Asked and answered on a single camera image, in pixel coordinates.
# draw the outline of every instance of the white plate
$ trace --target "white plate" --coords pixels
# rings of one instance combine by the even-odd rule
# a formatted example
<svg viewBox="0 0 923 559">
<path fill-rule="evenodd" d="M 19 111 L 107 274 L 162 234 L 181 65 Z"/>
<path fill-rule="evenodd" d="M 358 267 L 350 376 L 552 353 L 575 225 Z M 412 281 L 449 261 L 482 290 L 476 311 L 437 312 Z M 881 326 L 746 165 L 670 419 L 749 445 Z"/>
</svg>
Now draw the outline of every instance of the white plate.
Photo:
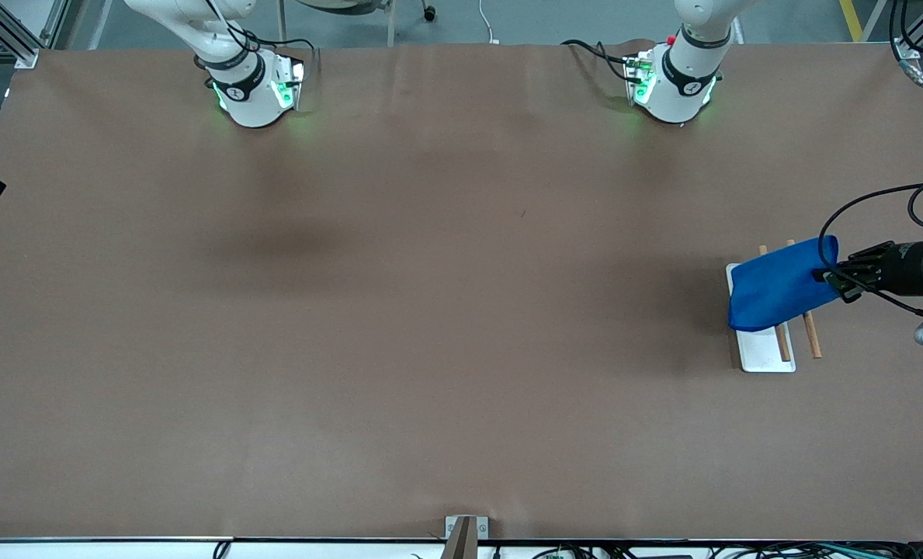
<svg viewBox="0 0 923 559">
<path fill-rule="evenodd" d="M 732 272 L 738 264 L 727 265 L 727 286 L 734 293 L 734 275 Z M 792 351 L 792 339 L 789 337 L 789 323 L 785 323 L 785 341 L 789 347 L 791 361 L 783 361 L 778 348 L 775 329 L 761 332 L 737 333 L 737 349 L 741 351 L 741 369 L 749 373 L 794 373 L 796 372 L 796 355 Z"/>
</svg>

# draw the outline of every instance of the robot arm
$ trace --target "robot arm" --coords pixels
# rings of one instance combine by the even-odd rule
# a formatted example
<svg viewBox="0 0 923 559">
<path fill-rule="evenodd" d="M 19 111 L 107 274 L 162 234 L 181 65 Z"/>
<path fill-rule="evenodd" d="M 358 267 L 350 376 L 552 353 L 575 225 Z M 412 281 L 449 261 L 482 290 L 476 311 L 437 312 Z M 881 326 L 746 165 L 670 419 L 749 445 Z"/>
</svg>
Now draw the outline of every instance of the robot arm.
<svg viewBox="0 0 923 559">
<path fill-rule="evenodd" d="M 817 269 L 813 275 L 816 280 L 830 283 L 845 302 L 854 302 L 865 293 L 856 282 L 899 297 L 923 297 L 923 241 L 903 245 L 887 241 L 855 252 L 834 269 L 838 273 Z M 923 323 L 913 337 L 923 345 Z"/>
<path fill-rule="evenodd" d="M 256 0 L 124 0 L 168 28 L 198 54 L 213 77 L 220 107 L 242 127 L 265 127 L 295 109 L 302 61 L 251 43 L 234 20 Z"/>
<path fill-rule="evenodd" d="M 691 120 L 710 102 L 720 62 L 734 42 L 731 25 L 756 0 L 675 0 L 682 28 L 670 43 L 660 43 L 628 61 L 628 85 L 636 105 L 666 123 Z"/>
</svg>

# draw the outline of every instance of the wooden stick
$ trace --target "wooden stick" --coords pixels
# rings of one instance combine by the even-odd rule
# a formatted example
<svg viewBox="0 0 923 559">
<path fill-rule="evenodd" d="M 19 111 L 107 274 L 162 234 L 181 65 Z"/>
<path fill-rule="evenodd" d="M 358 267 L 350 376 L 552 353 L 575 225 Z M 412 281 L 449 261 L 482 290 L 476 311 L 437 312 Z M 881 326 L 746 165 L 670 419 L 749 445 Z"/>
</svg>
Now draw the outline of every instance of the wooden stick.
<svg viewBox="0 0 923 559">
<path fill-rule="evenodd" d="M 786 247 L 795 245 L 796 242 L 789 238 L 785 241 Z M 806 325 L 806 339 L 810 340 L 810 353 L 814 359 L 823 359 L 824 354 L 820 351 L 820 336 L 817 335 L 817 323 L 813 322 L 813 311 L 806 311 L 803 314 L 803 325 Z"/>
<path fill-rule="evenodd" d="M 759 255 L 766 255 L 768 253 L 769 247 L 766 247 L 766 245 L 759 245 Z M 775 339 L 778 341 L 778 353 L 781 355 L 782 361 L 786 363 L 792 361 L 792 355 L 789 352 L 789 344 L 785 340 L 785 325 L 782 325 L 782 323 L 775 326 Z"/>
</svg>

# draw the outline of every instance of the blue cloth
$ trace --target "blue cloth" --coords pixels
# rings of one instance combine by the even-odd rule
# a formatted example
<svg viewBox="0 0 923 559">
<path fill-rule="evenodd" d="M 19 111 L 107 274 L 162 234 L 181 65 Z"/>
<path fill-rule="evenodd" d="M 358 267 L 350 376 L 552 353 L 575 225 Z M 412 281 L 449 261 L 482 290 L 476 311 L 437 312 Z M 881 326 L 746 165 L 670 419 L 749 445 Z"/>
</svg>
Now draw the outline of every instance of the blue cloth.
<svg viewBox="0 0 923 559">
<path fill-rule="evenodd" d="M 837 238 L 824 237 L 824 257 L 837 262 Z M 734 330 L 758 332 L 836 300 L 830 283 L 813 279 L 813 269 L 824 268 L 817 239 L 769 252 L 734 268 L 730 322 Z"/>
</svg>

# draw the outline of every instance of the brown paper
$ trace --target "brown paper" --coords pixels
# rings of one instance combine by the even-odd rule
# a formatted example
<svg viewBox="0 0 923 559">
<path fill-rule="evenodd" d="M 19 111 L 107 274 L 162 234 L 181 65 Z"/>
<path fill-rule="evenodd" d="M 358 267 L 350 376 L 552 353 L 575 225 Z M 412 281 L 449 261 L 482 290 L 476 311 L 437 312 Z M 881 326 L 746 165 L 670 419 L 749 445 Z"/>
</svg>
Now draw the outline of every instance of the brown paper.
<svg viewBox="0 0 923 559">
<path fill-rule="evenodd" d="M 191 57 L 14 78 L 0 536 L 923 539 L 919 320 L 823 307 L 789 375 L 727 330 L 728 262 L 923 180 L 887 47 L 735 47 L 685 127 L 582 50 L 457 45 L 324 50 L 242 130 Z M 833 233 L 923 238 L 904 198 Z"/>
</svg>

